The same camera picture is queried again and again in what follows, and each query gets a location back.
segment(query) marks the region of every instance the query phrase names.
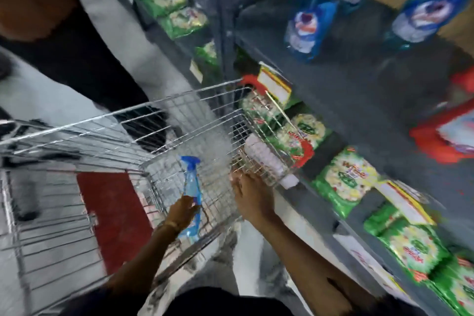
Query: black pants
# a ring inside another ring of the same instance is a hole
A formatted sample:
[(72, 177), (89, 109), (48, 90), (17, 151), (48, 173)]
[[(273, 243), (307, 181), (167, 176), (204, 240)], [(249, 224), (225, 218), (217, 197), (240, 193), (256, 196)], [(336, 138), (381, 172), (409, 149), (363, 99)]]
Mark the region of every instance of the black pants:
[[(81, 6), (46, 38), (22, 42), (0, 37), (0, 46), (50, 79), (68, 85), (112, 112), (148, 101), (143, 90), (112, 55)], [(146, 116), (126, 122), (141, 115)], [(163, 111), (146, 106), (115, 117), (132, 138), (142, 138), (137, 141), (142, 149), (151, 152), (164, 145), (165, 131), (159, 131), (166, 126)]]

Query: shopping cart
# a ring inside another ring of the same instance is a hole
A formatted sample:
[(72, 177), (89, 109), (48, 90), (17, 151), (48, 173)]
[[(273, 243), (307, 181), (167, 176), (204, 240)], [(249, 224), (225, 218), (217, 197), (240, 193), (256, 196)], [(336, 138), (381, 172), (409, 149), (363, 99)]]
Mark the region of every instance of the shopping cart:
[[(261, 104), (252, 116), (242, 109), (249, 97)], [(18, 298), (21, 292), (21, 310), (12, 306), (17, 314), (50, 315), (72, 296), (106, 281), (181, 196), (180, 156), (193, 155), (201, 159), (199, 234), (170, 246), (154, 285), (164, 282), (239, 217), (231, 170), (259, 173), (273, 186), (302, 163), (262, 142), (290, 122), (274, 102), (237, 80), (61, 127), (15, 121), (16, 132), (0, 141), (6, 215), (0, 258), (9, 261), (0, 268), (10, 291), (2, 297)], [(258, 117), (270, 109), (271, 120)], [(159, 127), (163, 123), (156, 117), (163, 111), (166, 127)], [(142, 136), (132, 138), (131, 128)], [(249, 145), (250, 135), (258, 143)], [(163, 141), (157, 144), (153, 137), (158, 136)], [(269, 162), (261, 154), (269, 151), (276, 158), (270, 163), (279, 167), (265, 165)], [(12, 270), (18, 278), (5, 276), (14, 275)]]

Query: red floor mat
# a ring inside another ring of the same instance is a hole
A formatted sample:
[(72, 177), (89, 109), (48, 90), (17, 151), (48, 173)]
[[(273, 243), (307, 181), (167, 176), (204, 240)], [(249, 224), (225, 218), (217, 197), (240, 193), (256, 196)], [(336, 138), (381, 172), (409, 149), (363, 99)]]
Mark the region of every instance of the red floor mat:
[(77, 183), (94, 227), (107, 274), (130, 261), (153, 231), (127, 173), (80, 172)]

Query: hand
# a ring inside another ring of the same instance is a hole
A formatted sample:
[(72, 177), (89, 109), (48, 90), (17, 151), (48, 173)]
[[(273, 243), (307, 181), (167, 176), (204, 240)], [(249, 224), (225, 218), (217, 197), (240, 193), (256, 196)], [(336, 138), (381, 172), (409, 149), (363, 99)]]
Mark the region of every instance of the hand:
[(235, 171), (230, 178), (240, 214), (261, 231), (266, 222), (277, 217), (272, 190), (260, 176), (253, 173)]
[(194, 205), (194, 198), (183, 195), (178, 201), (171, 205), (166, 221), (175, 223), (182, 231), (189, 226), (194, 215), (199, 212), (199, 209), (199, 205)]

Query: supermarket aisle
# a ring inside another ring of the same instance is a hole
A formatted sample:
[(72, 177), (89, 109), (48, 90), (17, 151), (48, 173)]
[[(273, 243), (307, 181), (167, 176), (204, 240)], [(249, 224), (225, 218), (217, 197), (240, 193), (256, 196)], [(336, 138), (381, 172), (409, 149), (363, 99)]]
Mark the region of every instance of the supermarket aisle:
[[(159, 99), (174, 93), (190, 90), (185, 78), (176, 70), (163, 53), (150, 44), (139, 25), (116, 0), (81, 0), (104, 41), (124, 67), (133, 75), (150, 99)], [(13, 117), (19, 119), (41, 118), (51, 125), (62, 125), (100, 115), (103, 111), (68, 88), (48, 79), (43, 74), (15, 58), (15, 70), (7, 80), (0, 82), (0, 105)], [(308, 226), (283, 199), (277, 198), (280, 214), (291, 228), (326, 256), (335, 265), (347, 271), (324, 246), (321, 237)], [(256, 295), (259, 275), (262, 236), (248, 223), (242, 227), (242, 236), (235, 253), (234, 271), (242, 295)], [(217, 244), (213, 243), (204, 252), (212, 254)], [(16, 276), (13, 252), (0, 253), (0, 278), (3, 282), (0, 294), (5, 295), (0, 303), (0, 314), (20, 315), (21, 291)], [(172, 280), (177, 288), (190, 275), (181, 271)]]

